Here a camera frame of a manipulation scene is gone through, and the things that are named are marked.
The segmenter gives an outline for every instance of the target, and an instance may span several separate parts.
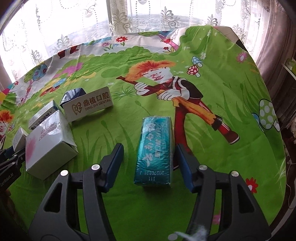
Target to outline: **pink printed box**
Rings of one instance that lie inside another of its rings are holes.
[[[26,171],[44,180],[78,154],[70,126],[57,110],[26,138]]]

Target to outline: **orange hair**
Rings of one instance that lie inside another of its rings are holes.
[[[9,110],[0,111],[0,121],[9,123],[13,120],[13,115],[10,114]]]
[[[130,67],[128,70],[128,74],[126,75],[126,81],[136,81],[142,77],[142,75],[149,70],[152,69],[159,69],[163,67],[173,67],[175,63],[169,60],[161,60],[161,61],[154,61],[154,60],[147,60],[144,62],[137,63]]]

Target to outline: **green tablecloth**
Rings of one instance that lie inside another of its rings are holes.
[[[161,91],[145,94],[139,85],[135,90],[116,79],[120,76],[158,84]],[[85,170],[120,142],[124,162],[114,187],[103,195],[117,239],[167,240],[175,231],[185,232],[196,195],[185,188],[179,169],[168,189],[146,191],[133,183],[142,119],[153,115],[172,118],[175,142],[187,143],[200,163],[219,172],[237,170],[273,221],[284,197],[285,155],[270,96],[250,55],[211,26],[113,36],[54,55],[0,93],[1,143],[11,146],[20,126],[30,132],[28,120],[50,100],[60,103],[67,90],[82,87],[88,93],[104,86],[114,106],[71,123],[79,154],[45,181],[22,167],[10,187],[27,227],[61,170]],[[168,97],[181,99],[179,107]],[[217,193],[212,231],[219,223]],[[81,193],[78,200],[83,220]],[[81,226],[87,232],[85,222]]]

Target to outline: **cartoon boy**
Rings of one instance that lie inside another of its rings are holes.
[[[135,84],[134,88],[137,90],[137,95],[147,96],[156,93],[159,100],[173,100],[174,106],[176,106],[174,125],[175,144],[183,144],[188,153],[192,152],[187,145],[184,130],[184,121],[187,113],[198,115],[215,131],[218,130],[229,144],[237,142],[239,135],[223,123],[222,118],[213,114],[202,102],[203,95],[195,85],[184,78],[172,75],[170,67],[174,65],[174,62],[168,60],[147,60],[140,62],[129,69],[125,81]],[[156,85],[149,86],[143,82],[135,82],[141,77],[153,80],[156,82]]]

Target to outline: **cartoon mushroom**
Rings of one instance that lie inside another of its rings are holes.
[[[187,74],[195,75],[196,77],[200,77],[200,74],[198,73],[198,67],[196,65],[193,65],[188,68]]]
[[[198,67],[202,67],[202,62],[196,56],[193,56],[191,61],[193,63],[193,66],[188,68],[187,74],[195,75],[196,77],[200,77],[200,74],[198,72]]]
[[[261,99],[259,101],[259,115],[256,113],[252,113],[252,115],[260,128],[262,126],[264,129],[269,130],[272,128],[272,126],[274,126],[278,132],[280,131],[274,107],[269,100]]]
[[[197,65],[198,67],[202,67],[202,62],[201,62],[201,60],[200,60],[198,57],[196,57],[196,56],[193,56],[193,57],[192,57],[192,63],[193,63],[194,65]]]

